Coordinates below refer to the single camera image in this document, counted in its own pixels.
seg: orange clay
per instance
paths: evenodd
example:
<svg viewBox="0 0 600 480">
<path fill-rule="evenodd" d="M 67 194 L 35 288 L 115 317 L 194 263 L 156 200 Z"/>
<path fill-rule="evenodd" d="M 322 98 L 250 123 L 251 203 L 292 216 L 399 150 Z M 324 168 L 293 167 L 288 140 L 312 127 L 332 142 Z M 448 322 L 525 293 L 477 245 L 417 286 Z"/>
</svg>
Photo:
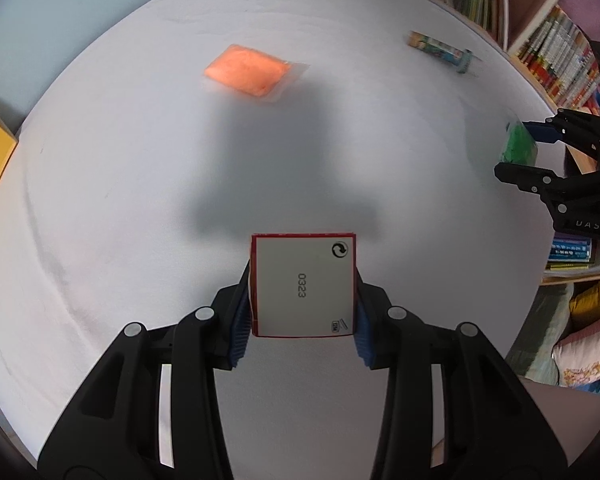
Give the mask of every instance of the orange clay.
<svg viewBox="0 0 600 480">
<path fill-rule="evenodd" d="M 205 75 L 241 92 L 263 97 L 273 90 L 289 69 L 291 63 L 277 57 L 232 45 L 206 67 Z"/>
</svg>

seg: white tablecloth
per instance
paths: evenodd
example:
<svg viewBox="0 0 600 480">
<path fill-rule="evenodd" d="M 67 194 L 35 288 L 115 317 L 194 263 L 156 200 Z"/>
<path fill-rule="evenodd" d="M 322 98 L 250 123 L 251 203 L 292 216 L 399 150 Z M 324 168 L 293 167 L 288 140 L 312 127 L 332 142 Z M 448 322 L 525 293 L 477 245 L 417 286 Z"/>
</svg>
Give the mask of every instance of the white tablecloth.
<svg viewBox="0 0 600 480">
<path fill-rule="evenodd" d="M 483 63 L 459 75 L 406 46 L 410 30 Z M 274 104 L 219 91 L 202 71 L 232 43 L 310 68 Z M 119 330 L 209 304 L 239 279 L 253 232 L 356 232 L 366 281 L 425 322 L 476 322 L 506 352 L 552 234 L 538 197 L 493 176 L 512 112 L 549 115 L 428 0 L 146 4 L 46 92 L 0 183 L 11 425 L 37 455 Z M 561 156 L 542 147 L 539 164 Z M 351 338 L 252 338 L 216 376 L 238 478 L 368 477 L 386 373 Z"/>
</svg>

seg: printed number 0323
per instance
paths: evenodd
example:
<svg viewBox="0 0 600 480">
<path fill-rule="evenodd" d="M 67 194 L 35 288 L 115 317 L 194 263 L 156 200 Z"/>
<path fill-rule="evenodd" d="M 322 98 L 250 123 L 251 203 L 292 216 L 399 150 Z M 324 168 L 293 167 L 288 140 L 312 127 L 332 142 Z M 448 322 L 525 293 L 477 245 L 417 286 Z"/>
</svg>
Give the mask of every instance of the printed number 0323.
<svg viewBox="0 0 600 480">
<path fill-rule="evenodd" d="M 298 274 L 298 298 L 306 297 L 306 274 Z"/>
</svg>

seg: light blue wall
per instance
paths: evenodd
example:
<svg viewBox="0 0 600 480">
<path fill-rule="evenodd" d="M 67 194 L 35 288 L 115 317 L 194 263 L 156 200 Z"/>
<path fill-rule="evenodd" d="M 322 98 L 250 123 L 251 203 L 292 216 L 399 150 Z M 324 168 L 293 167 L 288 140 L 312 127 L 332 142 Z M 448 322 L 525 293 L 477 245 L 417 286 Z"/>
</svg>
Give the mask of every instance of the light blue wall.
<svg viewBox="0 0 600 480">
<path fill-rule="evenodd" d="M 16 130 L 56 76 L 149 0 L 0 0 L 0 116 Z"/>
</svg>

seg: green packet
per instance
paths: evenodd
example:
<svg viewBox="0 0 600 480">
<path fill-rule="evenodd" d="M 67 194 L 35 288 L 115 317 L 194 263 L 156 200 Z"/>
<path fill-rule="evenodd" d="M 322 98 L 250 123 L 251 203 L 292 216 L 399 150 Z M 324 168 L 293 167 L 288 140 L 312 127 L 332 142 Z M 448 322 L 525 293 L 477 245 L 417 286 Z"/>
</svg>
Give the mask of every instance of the green packet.
<svg viewBox="0 0 600 480">
<path fill-rule="evenodd" d="M 507 143 L 500 155 L 500 162 L 522 166 L 535 166 L 538 145 L 519 120 L 507 124 Z"/>
</svg>

